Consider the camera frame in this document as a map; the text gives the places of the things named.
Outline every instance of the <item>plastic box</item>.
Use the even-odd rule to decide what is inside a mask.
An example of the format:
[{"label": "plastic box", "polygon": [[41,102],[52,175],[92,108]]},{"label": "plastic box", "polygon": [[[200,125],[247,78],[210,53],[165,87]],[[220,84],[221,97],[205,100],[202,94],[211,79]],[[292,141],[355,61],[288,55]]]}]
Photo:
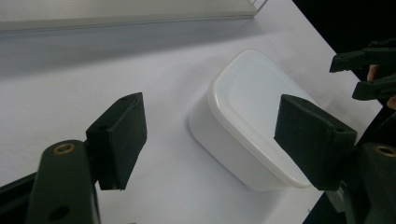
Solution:
[{"label": "plastic box", "polygon": [[281,94],[314,102],[264,54],[247,49],[213,80],[190,113],[196,140],[257,191],[310,182],[274,140]]}]

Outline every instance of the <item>white surface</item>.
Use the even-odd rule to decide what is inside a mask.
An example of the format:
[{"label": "white surface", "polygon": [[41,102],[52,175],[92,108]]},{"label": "white surface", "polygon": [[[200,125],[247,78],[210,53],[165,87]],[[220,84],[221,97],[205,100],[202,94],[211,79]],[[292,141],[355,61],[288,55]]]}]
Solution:
[{"label": "white surface", "polygon": [[247,49],[213,80],[206,104],[199,103],[205,109],[195,107],[191,112],[195,118],[189,119],[194,137],[255,190],[310,185],[274,139],[282,94],[313,102],[270,58],[257,50]]},{"label": "white surface", "polygon": [[314,189],[249,190],[191,136],[187,116],[243,49],[273,59],[318,105],[362,132],[379,109],[351,99],[352,73],[288,0],[255,20],[184,21],[0,35],[0,185],[85,130],[123,95],[142,91],[148,141],[127,190],[99,191],[103,223],[301,223]]},{"label": "white surface", "polygon": [[256,14],[249,0],[1,0],[0,31]]}]

